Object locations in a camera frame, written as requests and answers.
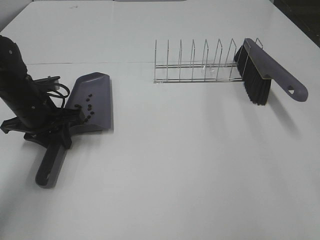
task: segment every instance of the hand brush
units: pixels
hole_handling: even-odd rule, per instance
[[[307,100],[307,88],[252,39],[244,39],[234,61],[237,62],[245,90],[254,104],[266,105],[272,79],[294,100]]]

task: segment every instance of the wire rack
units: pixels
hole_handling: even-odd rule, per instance
[[[263,44],[256,38],[256,43]],[[187,52],[188,60],[183,61],[183,41],[180,40],[178,61],[170,61],[171,53],[167,41],[164,61],[157,61],[157,40],[154,49],[154,83],[224,83],[240,82],[242,78],[237,70],[234,58],[237,45],[232,38],[228,45],[227,54],[223,54],[223,45],[218,39],[215,51],[211,52],[208,40],[204,41],[202,60],[195,60],[196,44],[192,40],[191,52]]]

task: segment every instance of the white table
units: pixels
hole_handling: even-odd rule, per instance
[[[1,239],[319,239],[320,49],[269,1],[38,1],[1,34],[34,79],[110,75],[114,117],[73,137],[49,190],[45,149],[0,134]],[[259,37],[307,102],[275,83],[265,107],[240,82],[153,84],[155,39],[231,37]]]

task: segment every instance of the wall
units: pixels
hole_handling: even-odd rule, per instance
[[[31,2],[32,0],[0,0],[0,31]]]

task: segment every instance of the black bristles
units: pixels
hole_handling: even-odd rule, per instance
[[[244,87],[251,102],[258,105],[266,105],[271,79],[262,79],[247,50],[242,46],[234,57],[238,71],[244,81]]]

